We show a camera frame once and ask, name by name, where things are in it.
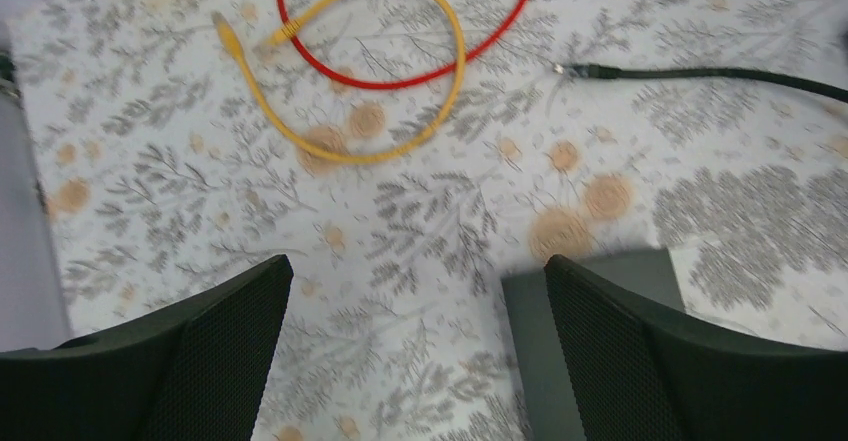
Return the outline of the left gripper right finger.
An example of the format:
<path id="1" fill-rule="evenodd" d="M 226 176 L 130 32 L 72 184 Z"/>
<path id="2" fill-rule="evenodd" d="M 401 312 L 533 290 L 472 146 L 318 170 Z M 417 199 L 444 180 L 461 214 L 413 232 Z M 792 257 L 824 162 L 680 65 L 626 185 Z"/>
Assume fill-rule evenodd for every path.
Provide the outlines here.
<path id="1" fill-rule="evenodd" d="M 547 295 L 589 440 L 843 440 L 847 355 L 734 331 L 563 257 Z"/>

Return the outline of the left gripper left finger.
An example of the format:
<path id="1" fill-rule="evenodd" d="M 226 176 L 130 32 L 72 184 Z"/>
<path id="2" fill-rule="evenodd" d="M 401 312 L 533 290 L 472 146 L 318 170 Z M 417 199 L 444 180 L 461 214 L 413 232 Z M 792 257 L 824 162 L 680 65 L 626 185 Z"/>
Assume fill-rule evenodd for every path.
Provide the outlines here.
<path id="1" fill-rule="evenodd" d="M 1 356 L 5 440 L 248 440 L 293 270 L 272 257 L 50 349 Z"/>

